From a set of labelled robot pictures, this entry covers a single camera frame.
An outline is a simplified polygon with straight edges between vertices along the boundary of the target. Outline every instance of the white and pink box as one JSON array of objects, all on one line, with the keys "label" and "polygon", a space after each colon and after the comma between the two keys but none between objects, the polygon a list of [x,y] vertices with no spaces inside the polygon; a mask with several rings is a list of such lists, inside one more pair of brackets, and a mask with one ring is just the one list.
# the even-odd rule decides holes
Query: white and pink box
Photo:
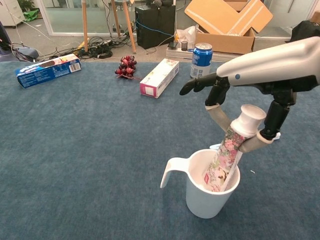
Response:
[{"label": "white and pink box", "polygon": [[163,59],[140,82],[140,93],[157,99],[178,72],[179,61]]}]

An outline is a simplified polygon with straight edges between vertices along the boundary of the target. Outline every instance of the plastic bag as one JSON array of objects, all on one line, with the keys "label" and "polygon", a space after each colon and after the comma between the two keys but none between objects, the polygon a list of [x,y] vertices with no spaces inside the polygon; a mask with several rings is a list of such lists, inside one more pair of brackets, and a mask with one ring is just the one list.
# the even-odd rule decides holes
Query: plastic bag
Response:
[{"label": "plastic bag", "polygon": [[196,42],[196,26],[190,26],[185,30],[177,29],[176,33],[178,35],[179,48],[181,48],[181,42],[188,42],[188,49],[195,48]]},{"label": "plastic bag", "polygon": [[35,19],[38,18],[38,13],[39,13],[39,10],[34,10],[34,11],[26,11],[23,13],[24,15],[24,18],[25,18],[25,22],[31,22]]}]

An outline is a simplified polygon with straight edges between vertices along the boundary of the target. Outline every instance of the blue toothpaste box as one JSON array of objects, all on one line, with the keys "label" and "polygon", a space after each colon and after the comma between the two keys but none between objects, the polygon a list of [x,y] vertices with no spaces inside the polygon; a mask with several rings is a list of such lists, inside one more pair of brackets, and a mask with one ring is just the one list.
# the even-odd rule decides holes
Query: blue toothpaste box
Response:
[{"label": "blue toothpaste box", "polygon": [[79,58],[69,54],[17,69],[15,74],[19,84],[25,89],[80,70]]}]

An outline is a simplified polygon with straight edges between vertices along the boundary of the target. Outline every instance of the robotic hand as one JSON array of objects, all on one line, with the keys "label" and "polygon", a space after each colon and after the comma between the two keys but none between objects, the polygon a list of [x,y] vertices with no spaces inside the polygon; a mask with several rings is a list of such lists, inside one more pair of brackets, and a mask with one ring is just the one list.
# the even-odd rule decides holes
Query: robotic hand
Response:
[{"label": "robotic hand", "polygon": [[220,109],[230,86],[252,86],[264,95],[273,95],[264,121],[264,129],[256,137],[240,146],[243,153],[266,146],[273,142],[280,131],[290,106],[296,103],[297,92],[306,92],[320,85],[320,37],[270,47],[251,52],[228,61],[218,67],[215,73],[188,81],[180,95],[192,89],[199,92],[213,86],[205,107],[222,129],[230,120]]}]

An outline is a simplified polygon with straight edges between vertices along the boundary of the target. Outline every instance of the white plastic cup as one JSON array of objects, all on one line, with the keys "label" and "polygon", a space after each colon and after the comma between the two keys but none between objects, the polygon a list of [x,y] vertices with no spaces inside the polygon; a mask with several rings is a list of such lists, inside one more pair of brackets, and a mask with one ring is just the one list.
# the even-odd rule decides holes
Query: white plastic cup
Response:
[{"label": "white plastic cup", "polygon": [[187,174],[186,205],[194,215],[202,219],[215,217],[240,182],[240,171],[237,166],[225,191],[213,192],[203,187],[203,184],[205,184],[203,172],[208,168],[216,152],[213,149],[203,149],[196,151],[189,158],[171,158],[167,163],[160,185],[161,188],[166,186],[170,171],[185,172]]}]

